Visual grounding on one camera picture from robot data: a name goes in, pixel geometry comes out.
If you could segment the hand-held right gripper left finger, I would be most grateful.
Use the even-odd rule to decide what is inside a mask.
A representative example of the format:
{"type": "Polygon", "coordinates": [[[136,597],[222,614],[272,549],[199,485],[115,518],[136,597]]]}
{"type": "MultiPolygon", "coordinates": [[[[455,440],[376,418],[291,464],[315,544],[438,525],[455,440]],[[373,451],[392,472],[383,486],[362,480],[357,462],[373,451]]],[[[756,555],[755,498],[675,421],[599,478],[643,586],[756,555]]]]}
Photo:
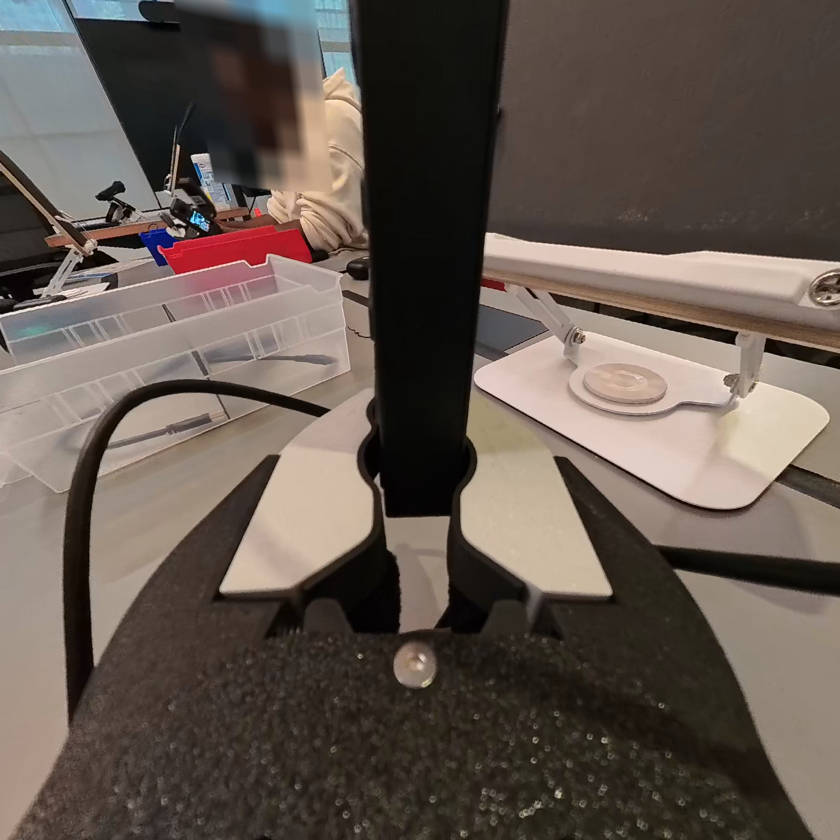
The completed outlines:
{"type": "Polygon", "coordinates": [[[231,603],[302,615],[336,601],[356,631],[387,630],[387,547],[365,456],[377,446],[371,388],[313,420],[280,452],[218,589],[231,603]]]}

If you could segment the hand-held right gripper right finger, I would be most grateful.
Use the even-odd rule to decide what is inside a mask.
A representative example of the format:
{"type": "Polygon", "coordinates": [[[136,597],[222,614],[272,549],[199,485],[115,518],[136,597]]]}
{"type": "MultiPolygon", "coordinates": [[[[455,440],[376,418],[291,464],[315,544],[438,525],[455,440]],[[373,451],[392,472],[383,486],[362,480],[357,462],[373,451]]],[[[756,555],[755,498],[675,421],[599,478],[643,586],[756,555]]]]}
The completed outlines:
{"type": "Polygon", "coordinates": [[[456,598],[488,616],[515,602],[536,620],[553,602],[608,602],[613,588],[550,449],[479,393],[467,423],[469,465],[448,529],[456,598]]]}

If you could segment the grey desk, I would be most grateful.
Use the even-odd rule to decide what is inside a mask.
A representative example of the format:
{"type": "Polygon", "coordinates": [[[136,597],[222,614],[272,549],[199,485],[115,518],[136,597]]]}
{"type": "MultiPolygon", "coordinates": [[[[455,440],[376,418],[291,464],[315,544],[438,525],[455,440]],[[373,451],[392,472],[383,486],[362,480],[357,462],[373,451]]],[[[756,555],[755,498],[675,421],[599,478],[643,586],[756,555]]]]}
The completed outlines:
{"type": "MultiPolygon", "coordinates": [[[[529,423],[661,547],[838,562],[838,371],[768,354],[767,382],[809,396],[829,425],[751,507],[684,506],[550,430],[529,423]]],[[[160,562],[308,419],[259,409],[98,485],[93,633],[107,646],[160,562]]],[[[29,479],[2,489],[2,838],[14,832],[67,733],[60,550],[66,506],[29,479]]],[[[680,572],[725,648],[759,734],[815,838],[838,838],[838,597],[680,572]]]]}

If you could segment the white stand with wooden board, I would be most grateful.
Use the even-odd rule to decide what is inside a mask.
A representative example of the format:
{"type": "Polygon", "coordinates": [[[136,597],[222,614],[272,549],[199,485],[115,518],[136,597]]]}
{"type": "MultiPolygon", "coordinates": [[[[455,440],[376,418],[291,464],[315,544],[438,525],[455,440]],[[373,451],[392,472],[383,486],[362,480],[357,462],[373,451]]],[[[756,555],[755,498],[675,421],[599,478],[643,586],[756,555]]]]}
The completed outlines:
{"type": "Polygon", "coordinates": [[[64,287],[98,243],[64,218],[23,170],[1,153],[2,313],[64,300],[64,287]]]}
{"type": "Polygon", "coordinates": [[[762,383],[767,340],[838,351],[838,261],[657,255],[488,234],[483,281],[548,336],[475,374],[477,387],[677,501],[755,502],[824,435],[828,410],[762,383]],[[553,295],[736,333],[733,371],[585,327],[553,295]]]}

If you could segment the clear plastic storage bin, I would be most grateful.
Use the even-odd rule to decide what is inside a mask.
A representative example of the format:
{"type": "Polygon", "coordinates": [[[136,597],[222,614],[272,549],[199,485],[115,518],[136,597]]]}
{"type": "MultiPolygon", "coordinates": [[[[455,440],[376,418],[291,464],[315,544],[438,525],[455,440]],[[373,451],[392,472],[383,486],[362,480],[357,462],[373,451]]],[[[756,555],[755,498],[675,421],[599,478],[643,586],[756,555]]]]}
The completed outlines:
{"type": "Polygon", "coordinates": [[[65,492],[111,404],[157,382],[294,396],[350,371],[340,275],[269,256],[2,316],[1,487],[65,492]]]}

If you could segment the red plastic bin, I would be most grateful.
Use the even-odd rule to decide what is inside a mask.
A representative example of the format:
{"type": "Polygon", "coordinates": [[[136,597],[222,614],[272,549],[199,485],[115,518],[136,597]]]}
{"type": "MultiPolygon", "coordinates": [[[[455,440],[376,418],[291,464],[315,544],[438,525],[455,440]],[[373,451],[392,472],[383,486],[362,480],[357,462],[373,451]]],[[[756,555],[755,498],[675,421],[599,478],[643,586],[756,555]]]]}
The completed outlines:
{"type": "Polygon", "coordinates": [[[244,261],[249,266],[259,266],[266,262],[268,256],[292,259],[304,264],[315,262],[299,230],[278,230],[275,227],[254,227],[176,241],[168,248],[159,245],[158,252],[176,275],[238,261],[244,261]]]}

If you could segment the black device with screen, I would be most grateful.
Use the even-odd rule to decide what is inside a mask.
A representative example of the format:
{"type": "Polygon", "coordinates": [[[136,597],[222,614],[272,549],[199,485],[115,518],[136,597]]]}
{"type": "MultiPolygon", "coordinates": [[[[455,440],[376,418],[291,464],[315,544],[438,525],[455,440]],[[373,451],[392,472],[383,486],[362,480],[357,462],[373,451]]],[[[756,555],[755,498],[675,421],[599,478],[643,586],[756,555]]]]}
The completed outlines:
{"type": "Polygon", "coordinates": [[[185,230],[186,238],[203,238],[223,233],[216,221],[215,205],[208,201],[202,191],[195,195],[187,194],[186,198],[174,194],[168,213],[175,226],[185,230]]]}

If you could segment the brown wooden table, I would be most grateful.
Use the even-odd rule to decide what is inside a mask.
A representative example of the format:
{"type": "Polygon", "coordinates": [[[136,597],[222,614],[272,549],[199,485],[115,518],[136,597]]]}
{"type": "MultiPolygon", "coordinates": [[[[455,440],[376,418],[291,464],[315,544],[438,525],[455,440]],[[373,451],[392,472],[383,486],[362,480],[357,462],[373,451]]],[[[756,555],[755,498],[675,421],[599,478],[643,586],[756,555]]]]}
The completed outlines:
{"type": "MultiPolygon", "coordinates": [[[[238,206],[217,212],[219,220],[228,219],[244,219],[250,216],[251,207],[238,206]]],[[[97,228],[93,230],[81,231],[82,237],[94,239],[97,242],[102,242],[107,239],[122,238],[127,236],[135,236],[141,233],[146,233],[153,229],[166,228],[167,223],[159,218],[151,220],[143,220],[131,224],[121,224],[117,226],[97,228]]],[[[45,237],[45,243],[50,248],[69,247],[71,245],[70,237],[66,234],[53,234],[45,237]]]]}

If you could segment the black pad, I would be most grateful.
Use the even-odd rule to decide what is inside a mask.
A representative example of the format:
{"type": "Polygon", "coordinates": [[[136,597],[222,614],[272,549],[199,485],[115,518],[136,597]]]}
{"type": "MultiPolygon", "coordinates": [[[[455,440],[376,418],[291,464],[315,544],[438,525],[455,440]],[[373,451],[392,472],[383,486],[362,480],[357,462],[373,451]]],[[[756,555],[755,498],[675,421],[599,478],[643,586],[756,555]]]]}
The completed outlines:
{"type": "Polygon", "coordinates": [[[488,229],[838,261],[839,2],[511,2],[488,229]]]}

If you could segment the black monitor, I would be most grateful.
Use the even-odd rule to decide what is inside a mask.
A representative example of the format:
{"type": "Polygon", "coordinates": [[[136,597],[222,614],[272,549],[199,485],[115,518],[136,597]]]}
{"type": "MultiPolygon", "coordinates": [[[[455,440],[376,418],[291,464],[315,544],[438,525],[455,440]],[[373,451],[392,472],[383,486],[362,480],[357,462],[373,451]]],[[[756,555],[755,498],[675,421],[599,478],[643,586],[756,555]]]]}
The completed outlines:
{"type": "Polygon", "coordinates": [[[174,2],[68,2],[82,44],[154,192],[178,175],[198,182],[208,152],[196,83],[174,2]]]}

